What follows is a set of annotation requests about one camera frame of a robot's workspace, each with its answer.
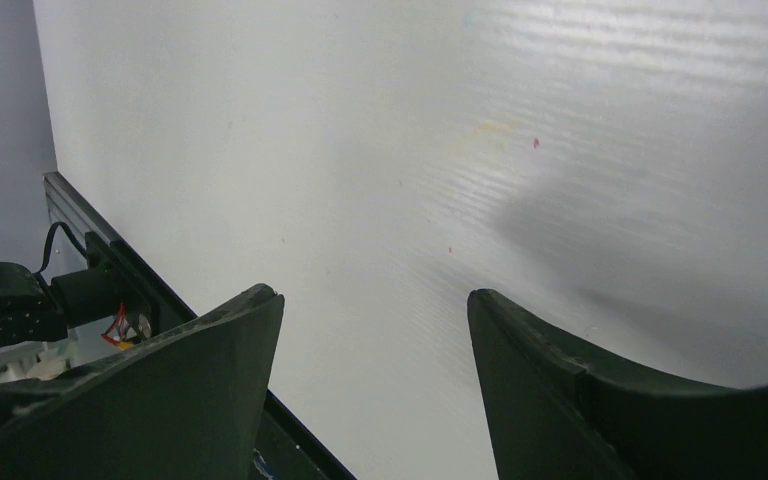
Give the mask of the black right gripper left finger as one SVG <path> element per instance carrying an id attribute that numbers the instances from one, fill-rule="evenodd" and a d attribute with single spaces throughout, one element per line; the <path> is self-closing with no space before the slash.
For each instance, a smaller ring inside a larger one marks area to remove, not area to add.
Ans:
<path id="1" fill-rule="evenodd" d="M 0 384 L 0 479 L 245 479 L 285 306 L 255 285 L 53 379 Z"/>

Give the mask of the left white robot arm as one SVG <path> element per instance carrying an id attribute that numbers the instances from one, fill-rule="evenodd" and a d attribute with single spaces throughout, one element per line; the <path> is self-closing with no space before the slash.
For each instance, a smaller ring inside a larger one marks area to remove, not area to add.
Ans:
<path id="1" fill-rule="evenodd" d="M 94 267 L 52 278 L 0 262 L 0 348 L 53 342 L 69 330 L 116 314 L 124 290 L 116 275 Z"/>

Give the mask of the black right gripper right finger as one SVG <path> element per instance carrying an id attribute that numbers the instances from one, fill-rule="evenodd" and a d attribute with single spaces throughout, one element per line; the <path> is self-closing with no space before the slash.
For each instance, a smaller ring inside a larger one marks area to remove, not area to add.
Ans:
<path id="1" fill-rule="evenodd" d="M 491 289 L 467 319 L 502 479 L 768 479 L 768 385 L 672 375 Z"/>

